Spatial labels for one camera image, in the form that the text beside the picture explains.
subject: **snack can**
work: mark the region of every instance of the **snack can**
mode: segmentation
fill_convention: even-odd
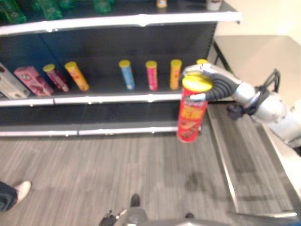
[[[54,90],[33,66],[18,67],[14,74],[37,96],[51,96]]]
[[[157,62],[153,60],[147,61],[145,66],[149,82],[149,88],[150,90],[155,91],[158,89]]]
[[[182,80],[182,85],[177,137],[182,142],[191,143],[198,137],[198,131],[206,113],[208,101],[192,101],[185,97],[210,90],[212,83],[199,73],[187,75]]]
[[[90,86],[87,83],[85,77],[81,73],[79,67],[77,66],[76,62],[70,61],[65,64],[66,70],[69,72],[70,76],[73,78],[77,86],[81,91],[87,91]]]
[[[119,67],[123,75],[124,82],[126,83],[127,89],[135,89],[135,82],[133,79],[133,73],[131,69],[131,63],[128,60],[119,61]]]
[[[170,89],[179,88],[179,78],[181,74],[182,61],[174,59],[170,62]]]
[[[68,92],[69,87],[65,78],[56,70],[54,64],[48,64],[43,67],[43,71],[51,79],[51,81],[58,87],[61,91]]]

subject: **white box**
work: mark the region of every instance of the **white box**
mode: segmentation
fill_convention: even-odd
[[[26,98],[30,91],[0,63],[0,92],[10,99]]]

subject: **gray carpet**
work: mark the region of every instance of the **gray carpet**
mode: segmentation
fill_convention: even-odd
[[[29,196],[0,216],[4,226],[96,226],[139,193],[151,219],[196,217],[241,225],[217,154],[217,135],[243,213],[292,210],[277,172],[248,117],[210,106],[193,144],[174,134],[2,138],[0,180],[31,180]]]

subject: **black shoe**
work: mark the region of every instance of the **black shoe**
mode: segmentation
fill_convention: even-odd
[[[138,194],[134,194],[131,198],[131,207],[140,206],[140,196]]]
[[[192,213],[188,213],[185,218],[194,219],[194,215]]]

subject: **cardboard box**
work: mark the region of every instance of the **cardboard box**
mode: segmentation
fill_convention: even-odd
[[[0,92],[10,99],[27,98],[30,91],[0,63]]]
[[[53,94],[53,89],[33,66],[19,67],[14,73],[35,95],[40,97]]]

